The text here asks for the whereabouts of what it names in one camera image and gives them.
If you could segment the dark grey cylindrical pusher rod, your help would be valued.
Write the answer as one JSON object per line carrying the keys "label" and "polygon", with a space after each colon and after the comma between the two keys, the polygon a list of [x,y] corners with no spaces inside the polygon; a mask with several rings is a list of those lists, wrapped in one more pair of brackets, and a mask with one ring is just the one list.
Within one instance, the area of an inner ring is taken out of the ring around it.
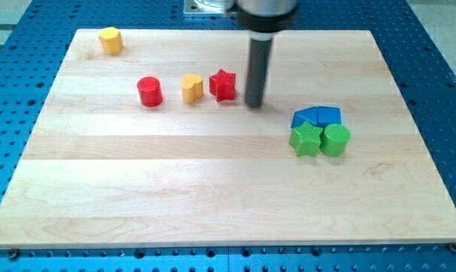
{"label": "dark grey cylindrical pusher rod", "polygon": [[272,33],[251,33],[245,88],[245,104],[250,108],[260,108],[263,103],[272,41]]}

